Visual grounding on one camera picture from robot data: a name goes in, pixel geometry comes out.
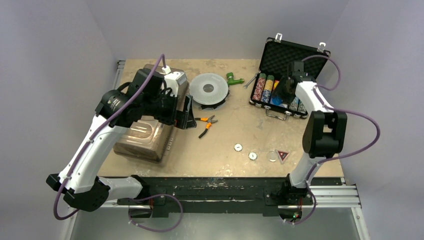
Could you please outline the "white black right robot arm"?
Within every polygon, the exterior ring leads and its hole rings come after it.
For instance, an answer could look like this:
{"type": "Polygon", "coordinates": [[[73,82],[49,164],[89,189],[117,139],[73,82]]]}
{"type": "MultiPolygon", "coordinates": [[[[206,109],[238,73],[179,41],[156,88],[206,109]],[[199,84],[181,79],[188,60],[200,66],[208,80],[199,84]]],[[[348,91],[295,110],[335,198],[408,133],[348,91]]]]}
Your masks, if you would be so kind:
{"type": "Polygon", "coordinates": [[[273,95],[287,104],[298,98],[309,114],[302,137],[303,155],[288,176],[289,185],[280,191],[282,200],[292,204],[300,198],[299,189],[305,189],[318,171],[319,162],[342,151],[347,115],[332,109],[315,78],[305,72],[302,61],[288,64],[287,77],[277,85],[273,95]]]}

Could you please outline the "blue poker button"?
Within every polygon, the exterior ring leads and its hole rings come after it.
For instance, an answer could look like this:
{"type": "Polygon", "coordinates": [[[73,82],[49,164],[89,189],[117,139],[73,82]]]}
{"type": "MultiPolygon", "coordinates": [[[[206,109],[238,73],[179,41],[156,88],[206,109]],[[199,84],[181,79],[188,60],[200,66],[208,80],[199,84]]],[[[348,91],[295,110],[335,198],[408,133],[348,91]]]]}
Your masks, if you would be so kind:
{"type": "Polygon", "coordinates": [[[278,96],[272,97],[270,99],[270,103],[272,105],[279,106],[279,107],[283,107],[284,106],[282,99],[280,97],[278,97],[278,96]]]}

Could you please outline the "red triangle token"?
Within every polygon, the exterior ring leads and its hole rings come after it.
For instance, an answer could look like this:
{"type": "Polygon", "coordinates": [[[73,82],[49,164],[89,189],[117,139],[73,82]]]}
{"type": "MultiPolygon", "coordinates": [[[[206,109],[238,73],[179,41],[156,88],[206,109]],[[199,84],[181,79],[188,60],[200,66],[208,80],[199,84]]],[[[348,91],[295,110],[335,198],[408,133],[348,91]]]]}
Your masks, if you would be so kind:
{"type": "Polygon", "coordinates": [[[277,155],[278,155],[278,161],[281,163],[281,164],[284,164],[285,162],[286,162],[286,160],[287,160],[287,158],[288,158],[288,156],[289,156],[289,152],[287,152],[287,151],[282,151],[282,150],[276,150],[276,153],[277,153],[277,155]]]}

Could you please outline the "clear round disc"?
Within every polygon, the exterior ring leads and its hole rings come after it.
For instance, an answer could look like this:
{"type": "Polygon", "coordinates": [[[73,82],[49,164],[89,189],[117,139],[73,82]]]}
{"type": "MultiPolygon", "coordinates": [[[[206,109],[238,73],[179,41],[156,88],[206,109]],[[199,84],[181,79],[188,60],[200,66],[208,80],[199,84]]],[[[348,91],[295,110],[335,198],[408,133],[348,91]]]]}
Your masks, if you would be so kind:
{"type": "Polygon", "coordinates": [[[266,157],[270,162],[276,162],[279,159],[279,155],[275,151],[269,151],[266,157]]]}

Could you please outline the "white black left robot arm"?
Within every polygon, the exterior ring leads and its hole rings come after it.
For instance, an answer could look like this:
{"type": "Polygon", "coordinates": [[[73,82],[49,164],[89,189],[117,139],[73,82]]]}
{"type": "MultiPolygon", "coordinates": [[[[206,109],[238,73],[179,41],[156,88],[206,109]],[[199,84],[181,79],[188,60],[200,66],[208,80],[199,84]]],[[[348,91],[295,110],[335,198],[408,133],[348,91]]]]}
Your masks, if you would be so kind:
{"type": "Polygon", "coordinates": [[[159,73],[139,69],[131,82],[106,92],[84,141],[69,164],[52,173],[46,183],[63,194],[72,208],[92,212],[109,200],[131,199],[146,203],[149,191],[137,175],[100,177],[98,172],[116,142],[143,116],[179,129],[196,127],[192,97],[186,95],[187,76],[182,71],[159,73]]]}

